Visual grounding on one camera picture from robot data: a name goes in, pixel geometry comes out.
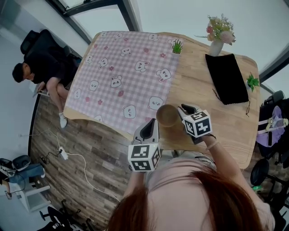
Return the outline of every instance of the black drawstring pouch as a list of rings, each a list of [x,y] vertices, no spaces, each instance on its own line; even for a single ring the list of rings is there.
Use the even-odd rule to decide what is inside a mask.
[[[248,102],[248,92],[234,54],[205,56],[218,99],[225,105]]]

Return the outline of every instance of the floor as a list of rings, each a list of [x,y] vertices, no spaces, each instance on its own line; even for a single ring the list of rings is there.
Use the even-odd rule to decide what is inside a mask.
[[[112,129],[85,120],[69,121],[65,129],[59,126],[58,112],[50,98],[41,96],[34,122],[34,134],[31,144],[31,158],[34,162],[42,162],[41,155],[48,152],[57,154],[57,139],[68,153],[77,153],[87,161],[87,178],[92,185],[107,193],[112,193],[118,199],[126,189],[131,172],[127,163],[127,146],[130,144]],[[63,160],[60,156],[49,154],[48,165],[45,165],[46,177],[40,178],[42,185],[50,185],[51,189],[45,197],[52,201],[56,208],[61,208],[61,201],[66,199],[67,207],[76,212],[75,218],[83,223],[87,218],[92,220],[96,229],[103,230],[117,200],[93,189],[85,180],[84,161],[79,156],[69,156]],[[255,163],[261,159],[258,147],[255,147],[252,161],[243,171],[246,179]],[[274,165],[275,159],[270,159],[270,174],[283,180],[289,179],[288,171],[282,166]],[[270,181],[265,180],[261,191],[270,189]]]

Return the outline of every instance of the power strip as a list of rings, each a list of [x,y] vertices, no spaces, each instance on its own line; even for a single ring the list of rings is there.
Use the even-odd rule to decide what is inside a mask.
[[[61,156],[62,156],[62,158],[63,158],[65,161],[68,160],[68,155],[67,155],[67,153],[65,152],[65,150],[64,150],[63,147],[60,147],[60,148],[59,148],[59,152],[61,153]]]

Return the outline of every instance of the wooden bowl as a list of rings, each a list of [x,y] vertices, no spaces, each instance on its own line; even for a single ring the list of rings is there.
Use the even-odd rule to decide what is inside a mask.
[[[160,125],[169,128],[175,125],[179,114],[173,105],[165,104],[158,109],[156,117]]]

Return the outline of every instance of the leg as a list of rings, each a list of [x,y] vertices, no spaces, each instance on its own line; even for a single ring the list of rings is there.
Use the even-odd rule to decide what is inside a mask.
[[[19,184],[21,181],[29,177],[41,176],[44,174],[44,169],[41,165],[28,166],[23,171],[17,171],[14,176],[9,178],[10,183]]]
[[[64,100],[67,99],[69,91],[64,88],[63,84],[59,83],[56,86],[56,91],[61,98],[63,98]]]
[[[52,77],[50,80],[48,80],[46,84],[46,88],[50,94],[51,100],[56,104],[59,113],[63,112],[63,106],[60,100],[60,96],[58,95],[58,92],[56,90],[56,87],[59,83],[60,79],[56,77]]]

